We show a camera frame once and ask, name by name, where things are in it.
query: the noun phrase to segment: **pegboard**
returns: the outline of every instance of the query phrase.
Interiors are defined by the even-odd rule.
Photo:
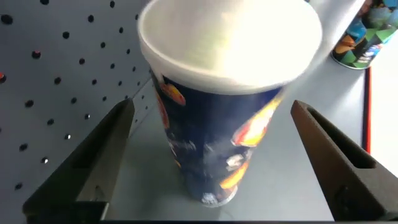
[[[148,0],[0,2],[0,222],[119,101],[155,105],[137,19]]]

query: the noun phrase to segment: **paper cup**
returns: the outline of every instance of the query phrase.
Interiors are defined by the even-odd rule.
[[[286,21],[310,35],[293,39],[282,26]],[[208,207],[228,203],[284,87],[320,45],[317,14],[298,0],[155,0],[143,10],[138,29],[188,191]],[[300,55],[281,57],[288,52]]]

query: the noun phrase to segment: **table surface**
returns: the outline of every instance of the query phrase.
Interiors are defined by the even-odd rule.
[[[323,43],[294,81],[230,203],[206,208],[180,180],[157,108],[132,135],[113,200],[118,220],[333,220],[290,115],[294,100],[312,105],[361,144],[364,71],[338,65],[329,52],[363,0],[314,1]]]

